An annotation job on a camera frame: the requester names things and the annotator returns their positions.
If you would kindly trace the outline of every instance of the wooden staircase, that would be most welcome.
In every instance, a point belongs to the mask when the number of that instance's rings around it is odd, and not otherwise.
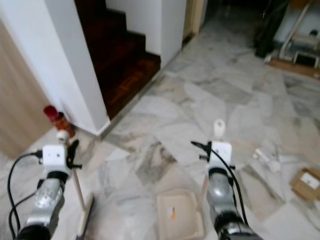
[[[146,37],[127,31],[126,15],[104,0],[74,0],[103,101],[110,119],[160,69],[160,57],[146,52]]]

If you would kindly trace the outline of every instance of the marble floor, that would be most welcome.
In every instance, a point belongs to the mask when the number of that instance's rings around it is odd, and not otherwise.
[[[87,240],[157,240],[158,194],[185,188],[197,194],[205,163],[190,141],[214,140],[213,123],[226,122],[224,141],[242,188],[248,222],[265,240],[320,239],[320,202],[305,203],[289,182],[303,167],[320,165],[320,84],[264,65],[251,48],[254,14],[222,12],[207,23],[102,141],[78,132],[79,180],[95,204]],[[31,149],[55,142],[52,129]],[[260,146],[277,152],[280,168],[254,159]],[[0,171],[0,239],[10,239],[6,182]],[[17,200],[35,190],[42,168],[35,159],[17,166]],[[18,207],[26,219],[32,201]],[[202,204],[206,240],[217,235]],[[53,236],[75,237],[80,216],[72,181]]]

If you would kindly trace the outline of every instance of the wooden door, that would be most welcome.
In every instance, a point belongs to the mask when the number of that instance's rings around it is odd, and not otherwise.
[[[184,27],[183,27],[183,39],[190,35],[193,31],[194,24],[194,1],[186,0],[185,15],[184,15]]]
[[[0,43],[0,149],[15,158],[52,127],[49,101],[3,25]]]

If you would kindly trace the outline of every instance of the white dustpan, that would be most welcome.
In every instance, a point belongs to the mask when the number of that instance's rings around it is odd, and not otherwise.
[[[176,189],[158,195],[160,240],[202,240],[205,236],[196,196],[186,189]]]

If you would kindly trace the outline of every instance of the red bottle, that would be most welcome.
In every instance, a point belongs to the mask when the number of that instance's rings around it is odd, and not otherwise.
[[[69,133],[70,138],[75,135],[75,131],[72,129],[71,124],[65,118],[65,115],[62,112],[58,112],[54,106],[46,106],[43,109],[43,112],[58,131],[66,130]]]

